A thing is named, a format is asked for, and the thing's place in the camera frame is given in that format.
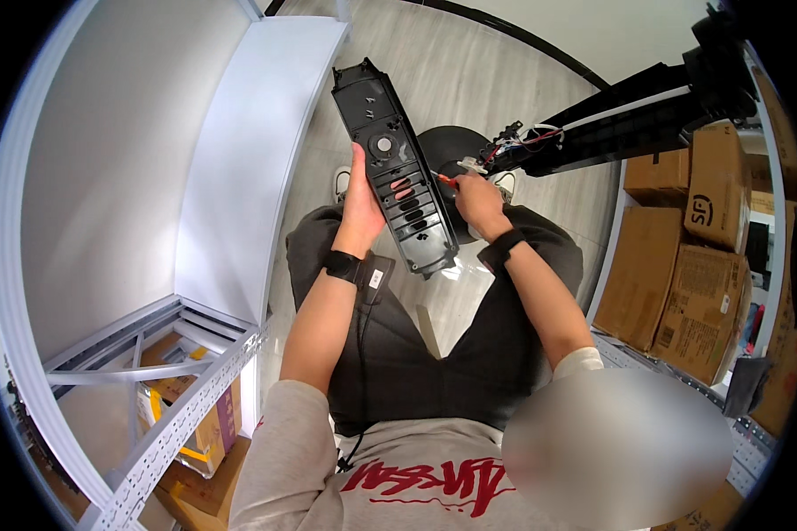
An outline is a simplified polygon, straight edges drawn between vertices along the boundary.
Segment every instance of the tiled floor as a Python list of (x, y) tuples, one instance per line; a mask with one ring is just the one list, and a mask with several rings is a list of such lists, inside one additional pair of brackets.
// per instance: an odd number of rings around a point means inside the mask
[[(460, 125), (492, 138), (511, 122), (542, 120), (596, 91), (554, 59), (462, 17), (398, 0), (351, 0), (351, 6), (352, 39), (336, 67), (371, 58), (389, 74), (417, 133)], [(334, 10), (331, 0), (287, 0), (278, 15), (334, 16)], [(331, 201), (334, 169), (351, 162), (348, 134), (329, 93), (332, 83), (329, 79), (313, 114), (281, 227), (269, 293), (273, 352), (263, 358), (263, 393), (278, 378), (295, 318), (284, 236), (307, 212)], [(602, 266), (618, 179), (619, 169), (611, 164), (542, 178), (518, 175), (513, 202), (565, 228), (582, 249), (584, 281), (577, 298), (585, 310)], [(462, 246), (458, 266), (429, 281), (400, 265), (390, 281), (414, 320), (417, 304), (428, 308), (443, 355), (466, 330), (492, 281), (475, 258), (483, 246)], [(386, 231), (374, 251), (398, 257)]]

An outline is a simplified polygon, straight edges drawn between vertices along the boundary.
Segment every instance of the wrist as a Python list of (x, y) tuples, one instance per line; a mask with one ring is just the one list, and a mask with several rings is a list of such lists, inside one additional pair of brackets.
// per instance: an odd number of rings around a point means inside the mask
[(337, 231), (337, 236), (334, 237), (334, 243), (330, 246), (330, 249), (341, 250), (360, 260), (365, 260), (366, 253), (369, 251), (370, 247), (371, 243), (364, 242), (359, 237), (354, 237), (348, 230), (343, 230), (342, 225), (340, 225), (340, 229)]
[(496, 238), (503, 235), (507, 231), (513, 229), (513, 224), (504, 214), (500, 218), (491, 220), (485, 223), (483, 228), (478, 228), (478, 234), (484, 238), (487, 243), (493, 243)]

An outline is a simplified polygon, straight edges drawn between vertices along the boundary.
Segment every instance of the blurred patch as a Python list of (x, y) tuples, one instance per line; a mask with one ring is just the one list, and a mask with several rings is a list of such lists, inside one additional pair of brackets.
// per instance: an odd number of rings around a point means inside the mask
[(511, 482), (551, 516), (585, 527), (670, 522), (707, 501), (732, 462), (719, 409), (675, 378), (587, 370), (553, 381), (502, 439)]

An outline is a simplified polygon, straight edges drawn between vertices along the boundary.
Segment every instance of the brown cardboard box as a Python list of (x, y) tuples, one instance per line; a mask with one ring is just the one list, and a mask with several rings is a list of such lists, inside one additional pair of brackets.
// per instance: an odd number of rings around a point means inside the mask
[[(165, 356), (177, 346), (180, 335), (171, 333), (142, 352), (141, 366), (165, 364)], [(200, 359), (206, 354), (201, 347), (190, 354)], [(141, 381), (138, 385), (138, 417), (144, 430), (149, 430), (197, 380), (195, 376)], [(242, 429), (240, 379), (237, 377), (180, 449), (177, 460), (193, 468), (204, 477), (212, 477), (226, 452), (230, 451), (236, 434)]]
[(741, 508), (744, 497), (728, 482), (700, 508), (670, 523), (654, 526), (653, 531), (723, 531)]
[(754, 192), (773, 194), (774, 183), (770, 178), (770, 157), (766, 154), (747, 154), (747, 167), (750, 168), (750, 177)]
[(681, 210), (627, 207), (593, 325), (648, 352), (673, 279)]
[(204, 479), (180, 463), (171, 463), (154, 489), (156, 498), (190, 531), (225, 531), (230, 502), (250, 446), (250, 439), (237, 437), (212, 479)]
[(746, 257), (682, 244), (650, 355), (715, 385), (732, 363), (752, 291)]
[(753, 190), (750, 196), (750, 210), (761, 212), (762, 214), (774, 215), (774, 194), (767, 192), (756, 192)]
[(762, 403), (752, 413), (753, 419), (771, 435), (782, 435), (794, 395), (797, 392), (797, 329), (791, 301), (791, 236), (797, 203), (785, 202), (785, 273), (779, 296), (774, 333), (767, 345), (767, 359), (773, 362), (762, 394)]
[(690, 150), (629, 159), (623, 189), (644, 207), (685, 208), (691, 180)]
[(782, 182), (785, 189), (785, 198), (797, 201), (797, 139), (788, 115), (783, 110), (779, 97), (761, 70), (753, 67), (753, 76), (762, 94), (767, 114), (770, 116), (771, 127), (776, 138), (779, 164), (782, 166)]
[(735, 126), (719, 122), (693, 134), (685, 228), (715, 246), (744, 254), (751, 178)]

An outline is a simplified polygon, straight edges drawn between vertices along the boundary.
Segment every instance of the shoe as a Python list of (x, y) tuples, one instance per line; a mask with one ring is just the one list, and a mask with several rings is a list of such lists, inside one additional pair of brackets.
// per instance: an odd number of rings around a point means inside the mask
[(341, 165), (334, 172), (334, 203), (342, 204), (348, 192), (348, 180), (351, 178), (351, 168)]
[(510, 205), (513, 200), (513, 190), (517, 187), (517, 176), (513, 172), (502, 172), (492, 176), (490, 181), (499, 188), (505, 204)]

